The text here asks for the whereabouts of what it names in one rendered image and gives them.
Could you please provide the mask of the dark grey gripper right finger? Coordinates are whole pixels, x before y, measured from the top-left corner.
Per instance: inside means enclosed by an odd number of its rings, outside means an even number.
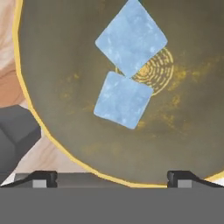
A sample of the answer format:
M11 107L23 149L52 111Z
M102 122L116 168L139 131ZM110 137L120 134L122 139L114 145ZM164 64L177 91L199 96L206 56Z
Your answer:
M201 188L214 187L223 188L223 185L218 185L197 177L191 171L168 171L167 172L167 187L168 188Z

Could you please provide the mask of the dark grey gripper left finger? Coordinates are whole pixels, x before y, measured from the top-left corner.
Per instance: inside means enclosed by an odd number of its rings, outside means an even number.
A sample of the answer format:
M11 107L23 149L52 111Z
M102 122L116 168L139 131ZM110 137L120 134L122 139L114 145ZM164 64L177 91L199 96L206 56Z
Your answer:
M34 171L25 178L21 178L2 188L56 188L58 173L56 171Z

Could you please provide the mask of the pale blue ice cube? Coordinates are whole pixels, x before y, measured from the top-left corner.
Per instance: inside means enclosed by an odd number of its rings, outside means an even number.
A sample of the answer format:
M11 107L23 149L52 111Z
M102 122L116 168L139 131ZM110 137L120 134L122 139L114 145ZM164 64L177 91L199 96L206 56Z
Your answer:
M167 45L167 38L138 0L128 0L95 41L127 77Z
M152 87L119 73L108 72L94 114L133 130L143 116L152 94Z

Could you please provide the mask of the dark grey angular block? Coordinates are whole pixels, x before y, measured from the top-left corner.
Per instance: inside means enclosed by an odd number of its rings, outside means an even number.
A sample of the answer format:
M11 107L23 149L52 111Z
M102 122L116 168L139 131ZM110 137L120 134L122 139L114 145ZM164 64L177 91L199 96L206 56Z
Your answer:
M41 128L29 109L0 108L0 185L40 138Z

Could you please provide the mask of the olive bowl with yellow rim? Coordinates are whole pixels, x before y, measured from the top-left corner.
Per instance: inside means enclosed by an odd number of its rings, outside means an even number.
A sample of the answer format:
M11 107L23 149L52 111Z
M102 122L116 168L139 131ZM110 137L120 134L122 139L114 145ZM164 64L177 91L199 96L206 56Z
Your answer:
M95 46L126 0L16 0L17 77L34 117L74 162L126 186L170 170L224 178L224 0L140 0L167 37L137 79L154 94L134 129L95 103L113 64Z

